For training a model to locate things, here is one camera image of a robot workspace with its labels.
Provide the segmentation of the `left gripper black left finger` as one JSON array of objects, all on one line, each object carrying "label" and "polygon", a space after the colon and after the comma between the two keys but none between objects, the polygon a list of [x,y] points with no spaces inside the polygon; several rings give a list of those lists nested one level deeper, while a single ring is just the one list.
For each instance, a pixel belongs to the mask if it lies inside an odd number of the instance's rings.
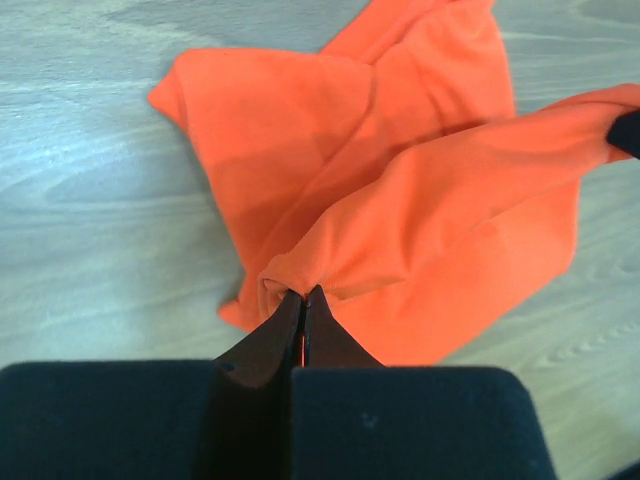
[{"label": "left gripper black left finger", "polygon": [[256,330],[216,358],[199,458],[206,479],[280,479],[303,298],[288,292]]}]

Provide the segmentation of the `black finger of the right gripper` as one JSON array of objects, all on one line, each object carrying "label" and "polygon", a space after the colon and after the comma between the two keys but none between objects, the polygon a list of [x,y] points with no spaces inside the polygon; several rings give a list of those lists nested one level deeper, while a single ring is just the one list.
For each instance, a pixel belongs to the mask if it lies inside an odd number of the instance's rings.
[{"label": "black finger of the right gripper", "polygon": [[607,143],[630,157],[639,158],[640,111],[630,111],[618,116],[606,135]]}]

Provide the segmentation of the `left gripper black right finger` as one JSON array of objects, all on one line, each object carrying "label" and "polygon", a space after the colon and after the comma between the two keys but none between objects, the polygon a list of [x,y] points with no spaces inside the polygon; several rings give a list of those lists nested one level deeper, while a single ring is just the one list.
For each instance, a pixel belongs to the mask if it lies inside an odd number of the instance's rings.
[{"label": "left gripper black right finger", "polygon": [[382,367],[334,318],[321,286],[314,287],[307,296],[303,337],[305,367]]}]

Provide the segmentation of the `orange t shirt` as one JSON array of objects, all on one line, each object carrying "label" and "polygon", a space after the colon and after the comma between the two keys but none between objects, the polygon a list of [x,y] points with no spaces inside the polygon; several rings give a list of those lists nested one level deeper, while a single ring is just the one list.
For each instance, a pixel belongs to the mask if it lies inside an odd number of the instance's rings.
[{"label": "orange t shirt", "polygon": [[191,49],[150,92],[189,138],[253,330],[321,287],[378,360],[437,362],[569,267],[580,180],[627,159],[623,84],[517,115],[488,1],[374,1],[321,51]]}]

